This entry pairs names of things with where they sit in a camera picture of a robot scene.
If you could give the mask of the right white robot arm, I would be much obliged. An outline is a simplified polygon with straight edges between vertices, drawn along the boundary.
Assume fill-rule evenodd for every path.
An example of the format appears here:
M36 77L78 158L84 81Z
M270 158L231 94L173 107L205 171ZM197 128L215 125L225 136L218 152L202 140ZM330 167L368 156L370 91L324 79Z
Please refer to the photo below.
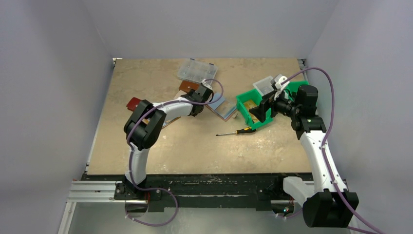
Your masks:
M297 176L283 179L283 190L302 208L308 227L346 228L359 204L356 193L350 192L335 167L327 144L327 129L317 115L318 90L303 84L294 100L282 97L274 90L263 96L258 106L249 112L260 122L266 113L282 114L291 119L292 129L304 148L310 163L313 185L307 185Z

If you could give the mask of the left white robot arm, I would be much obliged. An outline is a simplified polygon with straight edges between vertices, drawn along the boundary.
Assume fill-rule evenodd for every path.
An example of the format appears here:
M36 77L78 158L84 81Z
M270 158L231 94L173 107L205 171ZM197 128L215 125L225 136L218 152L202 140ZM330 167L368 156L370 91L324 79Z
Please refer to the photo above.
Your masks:
M157 142L165 122L184 116L197 116L213 96L209 84L200 84L196 90L191 89L173 100L152 103L140 101L124 126L126 141L130 147L128 168L125 172L123 186L127 193L135 194L139 184L147 177L147 161L150 148Z

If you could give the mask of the brown leather card holder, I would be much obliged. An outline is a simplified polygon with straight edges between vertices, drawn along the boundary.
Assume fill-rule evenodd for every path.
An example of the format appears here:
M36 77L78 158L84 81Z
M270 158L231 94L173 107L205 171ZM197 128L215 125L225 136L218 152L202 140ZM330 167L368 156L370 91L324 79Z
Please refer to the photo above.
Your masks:
M179 90L188 93L191 90L197 90L200 84L191 81L183 80L179 86Z

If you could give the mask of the open pink card holder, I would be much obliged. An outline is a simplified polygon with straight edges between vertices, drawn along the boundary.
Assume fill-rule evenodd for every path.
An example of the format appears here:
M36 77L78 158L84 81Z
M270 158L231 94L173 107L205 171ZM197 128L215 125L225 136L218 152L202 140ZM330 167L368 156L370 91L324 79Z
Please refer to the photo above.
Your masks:
M219 98L221 93L215 93L212 100L212 104L206 105L206 107L215 113L223 121L228 121L237 111L236 104L228 101L224 96Z

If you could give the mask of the open orange card holder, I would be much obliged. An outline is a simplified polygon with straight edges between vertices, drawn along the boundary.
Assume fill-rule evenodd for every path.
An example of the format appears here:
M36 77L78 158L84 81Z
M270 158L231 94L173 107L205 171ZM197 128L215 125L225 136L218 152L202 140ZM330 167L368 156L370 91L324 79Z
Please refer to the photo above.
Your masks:
M170 125L170 124L172 124L173 122L177 121L179 118L180 118L180 117L176 117L176 118L173 118L173 119L166 120L166 121L163 123L162 129L163 129L163 128L166 128L168 125ZM145 124L148 124L149 121L150 121L150 119L143 119L143 120L142 120L142 122L145 123Z

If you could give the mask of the red leather card holder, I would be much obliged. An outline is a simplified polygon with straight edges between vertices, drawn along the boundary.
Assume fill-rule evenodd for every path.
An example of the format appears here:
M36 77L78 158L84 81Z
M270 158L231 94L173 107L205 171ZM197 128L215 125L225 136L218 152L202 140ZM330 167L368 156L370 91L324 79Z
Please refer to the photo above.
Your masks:
M136 107L139 105L141 102L141 99L138 99L136 97L132 97L130 101L127 103L126 107L129 111L134 112Z

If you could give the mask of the green bin with yellow items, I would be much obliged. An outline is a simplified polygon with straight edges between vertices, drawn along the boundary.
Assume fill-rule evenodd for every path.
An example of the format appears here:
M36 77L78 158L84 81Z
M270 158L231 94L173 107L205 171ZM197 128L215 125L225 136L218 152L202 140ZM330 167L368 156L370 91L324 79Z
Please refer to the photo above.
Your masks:
M253 130L258 129L272 121L270 110L266 112L266 119L264 122L260 122L253 114L250 113L249 110L257 107L261 100L262 96L256 89L236 96L236 109L244 117L246 125L251 127Z

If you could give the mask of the black yellow screwdriver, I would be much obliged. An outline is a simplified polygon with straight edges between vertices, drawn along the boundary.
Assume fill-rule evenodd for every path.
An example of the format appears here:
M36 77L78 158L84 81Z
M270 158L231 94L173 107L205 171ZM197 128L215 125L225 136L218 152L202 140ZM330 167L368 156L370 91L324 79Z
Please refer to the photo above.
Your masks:
M219 136L228 136L228 135L251 134L251 133L254 133L254 132L256 132L256 129L252 129L251 127L247 127L247 128L236 130L234 132L216 134L216 136L219 137Z

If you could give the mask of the green bin with black item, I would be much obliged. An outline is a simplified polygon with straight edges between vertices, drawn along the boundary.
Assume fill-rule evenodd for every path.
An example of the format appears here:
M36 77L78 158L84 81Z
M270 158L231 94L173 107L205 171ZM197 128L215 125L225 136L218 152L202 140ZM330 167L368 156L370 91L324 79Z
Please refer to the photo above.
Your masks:
M308 85L309 83L305 80L302 81L291 81L287 85L287 87L284 89L286 92L288 99L294 101L298 92L298 88L301 85Z

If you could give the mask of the clear plastic organizer box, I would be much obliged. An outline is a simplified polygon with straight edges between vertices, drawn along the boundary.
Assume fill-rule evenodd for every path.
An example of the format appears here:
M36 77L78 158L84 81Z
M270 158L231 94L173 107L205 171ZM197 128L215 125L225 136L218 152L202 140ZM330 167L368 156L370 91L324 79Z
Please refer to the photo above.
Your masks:
M203 79L214 79L217 71L218 67L212 63L187 58L181 64L177 76L181 80L199 84Z

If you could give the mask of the white plastic bin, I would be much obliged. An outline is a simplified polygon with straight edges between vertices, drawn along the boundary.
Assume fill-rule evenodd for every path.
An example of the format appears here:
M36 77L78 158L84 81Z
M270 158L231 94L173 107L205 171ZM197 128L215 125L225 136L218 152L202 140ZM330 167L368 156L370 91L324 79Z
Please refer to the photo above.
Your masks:
M274 88L272 87L271 81L274 78L272 76L268 76L266 78L263 78L259 81L256 81L253 83L253 87L260 93L261 96L264 96L272 91L274 91Z

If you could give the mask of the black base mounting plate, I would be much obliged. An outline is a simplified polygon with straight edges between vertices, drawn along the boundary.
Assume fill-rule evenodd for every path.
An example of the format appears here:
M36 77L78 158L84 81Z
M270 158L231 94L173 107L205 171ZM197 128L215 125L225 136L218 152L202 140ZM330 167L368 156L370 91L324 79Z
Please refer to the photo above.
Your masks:
M283 191L282 181L297 176L312 185L310 173L258 174L155 174L133 187L124 175L87 175L92 184L114 185L110 201L141 203L149 212L165 208L230 208L291 213L294 199Z

